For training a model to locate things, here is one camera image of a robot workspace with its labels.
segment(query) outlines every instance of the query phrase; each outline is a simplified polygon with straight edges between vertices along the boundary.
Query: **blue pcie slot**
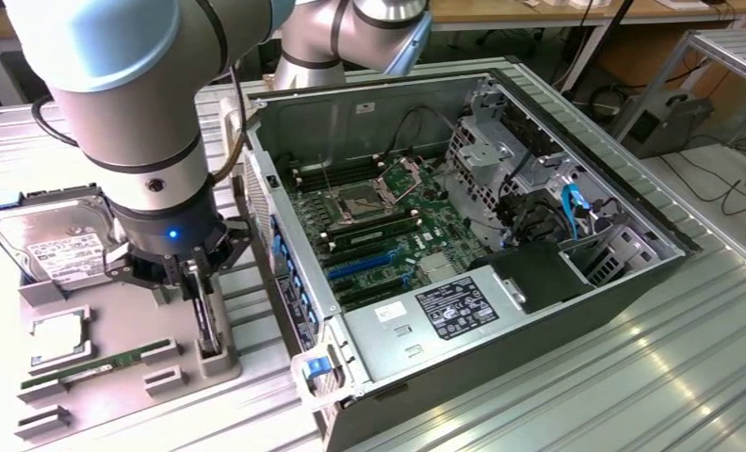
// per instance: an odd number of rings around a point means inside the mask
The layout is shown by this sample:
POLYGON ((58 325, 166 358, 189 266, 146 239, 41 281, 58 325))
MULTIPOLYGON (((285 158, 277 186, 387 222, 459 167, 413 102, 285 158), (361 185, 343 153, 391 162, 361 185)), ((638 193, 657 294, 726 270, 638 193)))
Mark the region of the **blue pcie slot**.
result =
POLYGON ((335 268, 328 272, 328 279, 336 280, 337 278, 343 278, 355 273, 359 273, 360 271, 369 270, 371 268, 376 268, 377 266, 385 266, 393 261, 396 254, 397 254, 397 250, 392 250, 387 254, 381 254, 380 256, 375 256, 368 259, 364 259, 348 266, 341 266, 339 268, 335 268))

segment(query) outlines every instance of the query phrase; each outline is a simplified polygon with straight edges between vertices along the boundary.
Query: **robotic arm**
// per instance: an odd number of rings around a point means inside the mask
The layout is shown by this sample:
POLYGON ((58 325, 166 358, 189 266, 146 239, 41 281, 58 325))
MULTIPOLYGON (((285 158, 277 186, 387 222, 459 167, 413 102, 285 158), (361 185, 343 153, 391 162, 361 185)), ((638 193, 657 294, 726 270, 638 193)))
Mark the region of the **robotic arm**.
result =
MULTIPOLYGON (((6 0, 23 54, 96 167, 122 230, 105 269, 193 300, 205 354, 221 350, 208 295, 245 223, 220 217, 194 94, 287 20, 293 0, 6 0)), ((428 35, 425 0, 316 0, 284 27, 279 86, 343 80, 339 58, 405 73, 428 35), (331 77, 299 76, 331 64, 331 77)))
POLYGON ((300 0, 281 27, 275 88, 343 83, 341 61, 405 75, 428 39, 427 0, 300 0))

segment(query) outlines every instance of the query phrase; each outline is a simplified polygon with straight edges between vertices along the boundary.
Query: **circuit board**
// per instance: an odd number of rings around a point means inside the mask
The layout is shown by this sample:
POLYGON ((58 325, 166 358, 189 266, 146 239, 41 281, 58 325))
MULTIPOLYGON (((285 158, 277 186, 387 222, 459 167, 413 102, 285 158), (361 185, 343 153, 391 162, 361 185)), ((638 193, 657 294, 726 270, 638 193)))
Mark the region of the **circuit board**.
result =
POLYGON ((46 375, 23 381, 21 383, 21 390, 26 390, 33 386, 56 379, 58 379, 61 383, 69 383, 73 380, 86 379, 94 377, 96 375, 118 370, 120 368, 129 367, 130 365, 141 362, 141 353, 166 347, 169 344, 168 339, 161 339, 152 344, 134 348, 124 353, 118 353, 117 355, 89 361, 80 365, 73 365, 65 369, 60 369, 46 375))
POLYGON ((325 174, 323 189, 289 191, 333 294, 348 310, 464 272, 486 254, 441 196, 432 170, 428 162, 396 157, 379 164, 372 179, 335 185, 325 174))

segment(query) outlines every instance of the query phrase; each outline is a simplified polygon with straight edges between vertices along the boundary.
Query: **pcie slot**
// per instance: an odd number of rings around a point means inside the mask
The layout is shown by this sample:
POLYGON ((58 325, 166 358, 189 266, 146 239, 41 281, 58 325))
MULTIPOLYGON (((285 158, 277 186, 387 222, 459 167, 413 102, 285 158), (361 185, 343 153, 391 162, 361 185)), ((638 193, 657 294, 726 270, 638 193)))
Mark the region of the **pcie slot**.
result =
POLYGON ((397 250, 392 250, 385 254, 381 254, 375 257, 369 257, 367 259, 360 260, 359 262, 335 268, 333 270, 329 270, 327 277, 329 281, 337 280, 339 278, 351 276, 352 274, 369 270, 371 268, 387 266, 393 261, 396 254, 397 254, 397 250))
POLYGON ((331 289, 333 289, 333 292, 343 292, 345 290, 352 289, 352 287, 353 287, 352 280, 335 281, 331 283, 331 289))
POLYGON ((403 293, 407 289, 409 289, 409 277, 404 275, 371 287, 356 290, 355 292, 341 294, 339 296, 339 302, 340 304, 349 304, 371 299, 372 297, 383 299, 397 293, 403 293))

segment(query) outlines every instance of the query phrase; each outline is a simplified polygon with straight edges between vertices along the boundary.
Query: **screw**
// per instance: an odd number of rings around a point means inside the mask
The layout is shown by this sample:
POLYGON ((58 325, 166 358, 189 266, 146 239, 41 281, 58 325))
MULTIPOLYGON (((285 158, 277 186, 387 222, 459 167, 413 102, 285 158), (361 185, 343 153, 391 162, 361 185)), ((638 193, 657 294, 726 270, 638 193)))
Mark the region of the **screw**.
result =
POLYGON ((146 189, 153 193, 158 193, 165 185, 166 183, 161 179, 150 179, 146 181, 146 189))

